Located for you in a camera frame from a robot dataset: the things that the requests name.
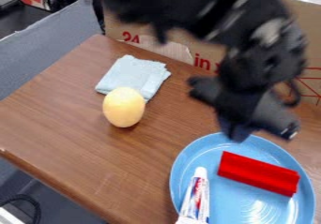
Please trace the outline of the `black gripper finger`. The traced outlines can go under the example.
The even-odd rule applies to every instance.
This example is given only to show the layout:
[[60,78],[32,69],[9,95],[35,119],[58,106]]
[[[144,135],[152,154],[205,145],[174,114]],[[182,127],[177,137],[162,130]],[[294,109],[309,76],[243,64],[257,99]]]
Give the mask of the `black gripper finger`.
[[223,116],[218,117],[221,131],[226,137],[234,142],[242,142],[253,132],[259,128],[251,124],[250,121],[231,121]]

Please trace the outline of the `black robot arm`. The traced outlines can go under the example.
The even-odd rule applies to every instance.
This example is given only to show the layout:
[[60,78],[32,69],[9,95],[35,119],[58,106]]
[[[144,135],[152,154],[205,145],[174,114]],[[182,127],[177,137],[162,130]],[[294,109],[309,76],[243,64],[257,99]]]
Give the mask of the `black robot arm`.
[[306,67],[306,37],[282,0],[98,0],[118,21],[147,25],[160,44],[173,29],[226,47],[215,76],[189,78],[190,96],[214,108],[221,130],[242,142],[257,130],[290,140],[300,122],[274,86]]

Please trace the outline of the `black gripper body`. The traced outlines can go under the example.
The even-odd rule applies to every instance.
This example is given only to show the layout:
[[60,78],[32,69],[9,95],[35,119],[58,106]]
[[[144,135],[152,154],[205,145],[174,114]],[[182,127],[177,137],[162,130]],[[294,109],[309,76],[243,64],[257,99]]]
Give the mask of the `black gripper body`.
[[250,123],[277,136],[292,140],[301,125],[298,118],[288,111],[301,101],[301,93],[294,81],[288,81],[294,93],[292,101],[285,101],[273,89],[253,92],[239,92],[229,88],[222,81],[222,75],[191,76],[187,80],[190,97],[211,106],[218,117],[231,121],[250,121]]

